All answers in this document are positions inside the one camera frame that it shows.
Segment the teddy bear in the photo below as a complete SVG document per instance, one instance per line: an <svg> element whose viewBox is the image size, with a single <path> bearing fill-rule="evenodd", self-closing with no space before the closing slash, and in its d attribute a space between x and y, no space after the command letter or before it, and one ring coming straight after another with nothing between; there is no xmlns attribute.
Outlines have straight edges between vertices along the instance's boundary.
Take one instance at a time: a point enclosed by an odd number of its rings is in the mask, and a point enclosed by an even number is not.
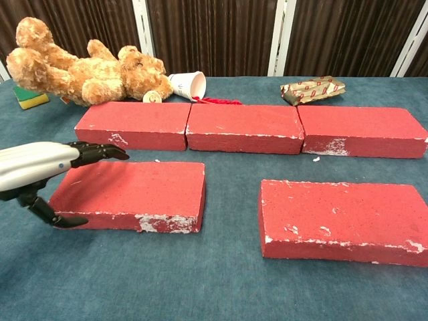
<svg viewBox="0 0 428 321"><path fill-rule="evenodd" d="M22 88L53 93L91 106L125 97L142 100L151 90L164 100L173 93L162 60L124 46L116 59L99 40L88 42L90 58L78 58L54 43L47 25L22 19L16 31L19 46L7 56L7 69Z"/></svg>

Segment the teddy bear ear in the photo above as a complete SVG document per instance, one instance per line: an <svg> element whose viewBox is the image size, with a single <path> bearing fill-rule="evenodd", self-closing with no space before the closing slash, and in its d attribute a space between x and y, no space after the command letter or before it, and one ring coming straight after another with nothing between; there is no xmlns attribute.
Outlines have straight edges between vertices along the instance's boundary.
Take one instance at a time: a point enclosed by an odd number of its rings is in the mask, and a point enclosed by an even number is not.
<svg viewBox="0 0 428 321"><path fill-rule="evenodd" d="M125 59L126 56L131 52L138 52L137 47L135 47L134 45L126 45L122 47L122 49L118 53L119 60Z"/></svg>

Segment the red brick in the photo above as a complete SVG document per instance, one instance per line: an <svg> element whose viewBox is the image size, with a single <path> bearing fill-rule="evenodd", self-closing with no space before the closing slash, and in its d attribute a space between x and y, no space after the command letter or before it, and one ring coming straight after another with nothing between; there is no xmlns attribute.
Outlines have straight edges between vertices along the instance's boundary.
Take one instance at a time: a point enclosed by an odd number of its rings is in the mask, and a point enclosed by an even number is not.
<svg viewBox="0 0 428 321"><path fill-rule="evenodd" d="M304 132L293 106L194 104L186 137L196 150L299 154Z"/></svg>
<svg viewBox="0 0 428 321"><path fill-rule="evenodd" d="M82 229L198 232L205 201L202 163L98 162L71 169L50 204Z"/></svg>
<svg viewBox="0 0 428 321"><path fill-rule="evenodd" d="M91 107L74 128L79 140L123 149L185 150L190 104L107 102Z"/></svg>
<svg viewBox="0 0 428 321"><path fill-rule="evenodd" d="M421 158L428 132L403 108L299 106L305 130L302 152Z"/></svg>
<svg viewBox="0 0 428 321"><path fill-rule="evenodd" d="M261 182L264 257L428 266L428 207L411 185Z"/></svg>

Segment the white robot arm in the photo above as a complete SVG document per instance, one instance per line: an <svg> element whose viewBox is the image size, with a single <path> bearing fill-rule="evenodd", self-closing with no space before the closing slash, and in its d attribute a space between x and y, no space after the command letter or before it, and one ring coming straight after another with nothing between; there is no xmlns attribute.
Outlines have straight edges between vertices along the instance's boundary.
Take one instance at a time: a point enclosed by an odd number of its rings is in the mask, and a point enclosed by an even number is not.
<svg viewBox="0 0 428 321"><path fill-rule="evenodd" d="M0 199L18 199L23 207L46 223L61 228L75 227L88 222L82 217L66 219L40 197L37 191L58 174L103 158L126 160L129 156L113 144L87 142L34 142L0 150Z"/></svg>

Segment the white cup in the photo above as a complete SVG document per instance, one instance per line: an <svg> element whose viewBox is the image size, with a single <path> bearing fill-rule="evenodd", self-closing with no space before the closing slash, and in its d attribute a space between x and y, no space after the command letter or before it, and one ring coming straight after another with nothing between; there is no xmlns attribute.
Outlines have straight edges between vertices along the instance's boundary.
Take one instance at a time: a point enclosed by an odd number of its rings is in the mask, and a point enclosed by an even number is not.
<svg viewBox="0 0 428 321"><path fill-rule="evenodd" d="M203 72L189 72L187 74L171 74L168 77L173 85L174 94L196 102L192 97L202 99L207 89L207 80Z"/></svg>

